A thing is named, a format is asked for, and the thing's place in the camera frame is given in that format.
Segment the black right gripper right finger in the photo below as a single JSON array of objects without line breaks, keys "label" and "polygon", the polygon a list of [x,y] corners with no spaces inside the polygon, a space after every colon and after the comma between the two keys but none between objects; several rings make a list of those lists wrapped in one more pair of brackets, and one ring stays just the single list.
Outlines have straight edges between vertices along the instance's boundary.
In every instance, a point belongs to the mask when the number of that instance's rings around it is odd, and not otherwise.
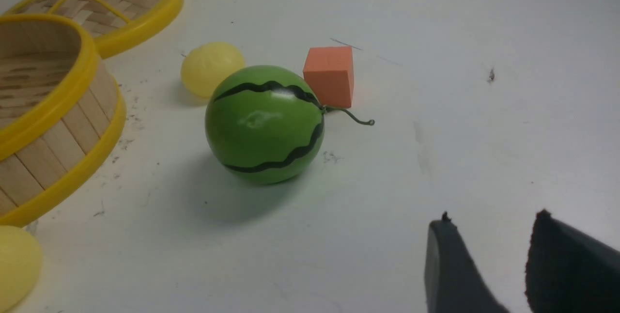
[{"label": "black right gripper right finger", "polygon": [[547,210],[536,214],[525,269],[534,313],[617,313],[620,253]]}]

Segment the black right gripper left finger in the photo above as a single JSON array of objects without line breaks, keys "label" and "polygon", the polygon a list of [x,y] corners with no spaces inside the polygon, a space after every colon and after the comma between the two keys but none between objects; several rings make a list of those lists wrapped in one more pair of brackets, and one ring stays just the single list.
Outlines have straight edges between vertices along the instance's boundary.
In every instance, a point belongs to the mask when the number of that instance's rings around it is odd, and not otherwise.
[{"label": "black right gripper left finger", "polygon": [[425,294],[429,313],[507,313],[489,290],[447,212],[428,225]]}]

